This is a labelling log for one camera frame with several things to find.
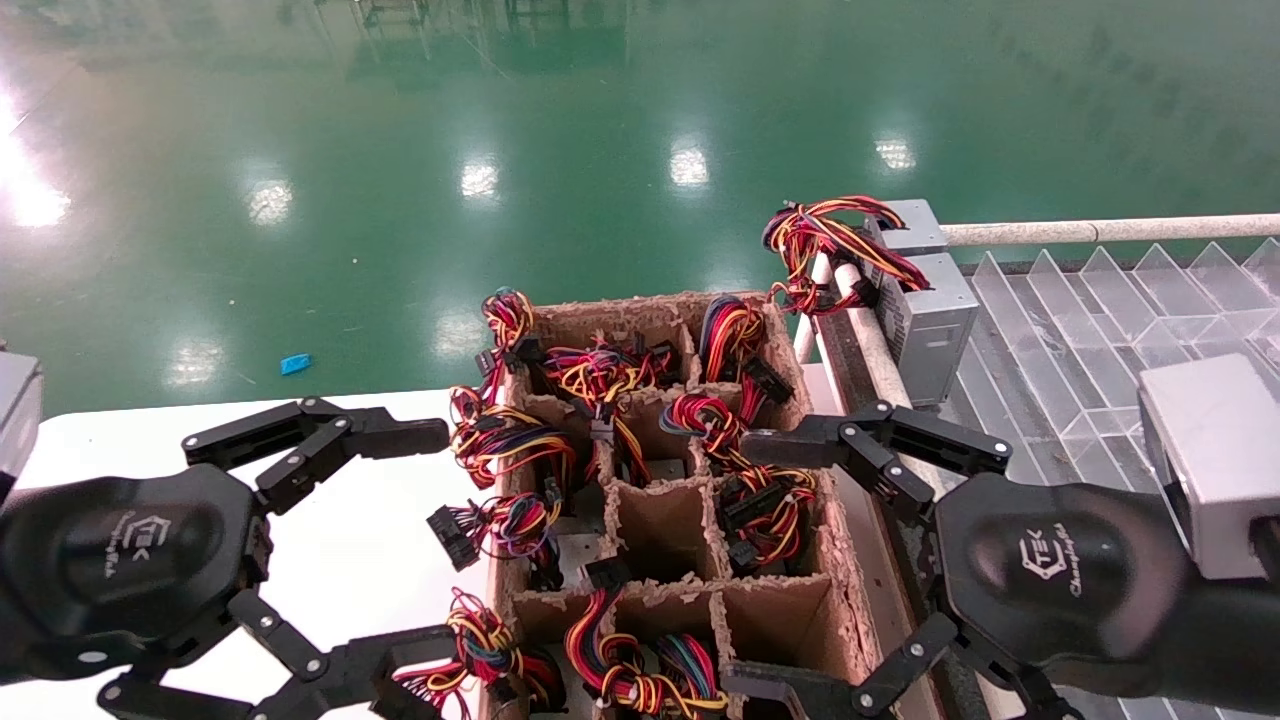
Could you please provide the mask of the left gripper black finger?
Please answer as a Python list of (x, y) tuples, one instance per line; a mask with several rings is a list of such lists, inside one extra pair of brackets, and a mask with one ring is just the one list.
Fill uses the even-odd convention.
[(347, 409), (320, 397), (200, 430), (182, 443), (188, 465), (223, 471), (283, 454), (255, 479), (259, 515), (291, 511), (356, 457), (412, 457), (449, 446), (451, 429), (440, 418), (398, 420), (385, 407)]
[(394, 679), (397, 670), (451, 659), (448, 625), (355, 638), (323, 653), (253, 591), (227, 606), (230, 616), (279, 664), (289, 680), (256, 705), (164, 687), (169, 666), (156, 660), (105, 685), (101, 710), (115, 719), (320, 719), (335, 708), (367, 705), (383, 719), (438, 719), (428, 701)]

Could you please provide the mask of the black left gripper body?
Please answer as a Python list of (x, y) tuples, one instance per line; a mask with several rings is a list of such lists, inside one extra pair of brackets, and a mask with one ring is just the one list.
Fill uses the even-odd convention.
[(268, 577), (256, 493), (212, 466), (18, 489), (3, 506), (4, 684), (152, 660), (183, 667)]

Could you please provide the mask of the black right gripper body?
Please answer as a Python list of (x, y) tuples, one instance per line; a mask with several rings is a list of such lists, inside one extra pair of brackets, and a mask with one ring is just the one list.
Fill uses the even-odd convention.
[(1155, 496), (983, 473), (934, 509), (943, 593), (978, 646), (1098, 694), (1148, 694), (1190, 557)]

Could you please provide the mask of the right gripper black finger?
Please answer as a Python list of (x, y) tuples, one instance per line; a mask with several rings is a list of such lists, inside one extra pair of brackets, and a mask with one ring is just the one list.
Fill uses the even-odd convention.
[(794, 719), (891, 719), (901, 697), (947, 656), (1014, 692), (1024, 707), (1020, 719), (1084, 717), (1038, 667), (1000, 662), (993, 646), (947, 612), (929, 615), (859, 684), (755, 661), (724, 664), (719, 683), (732, 694), (781, 702)]
[(840, 468), (899, 520), (929, 527), (940, 495), (904, 457), (970, 478), (1004, 474), (1012, 448), (993, 436), (877, 400), (847, 416), (809, 414), (792, 430), (748, 430), (740, 452), (754, 465)]

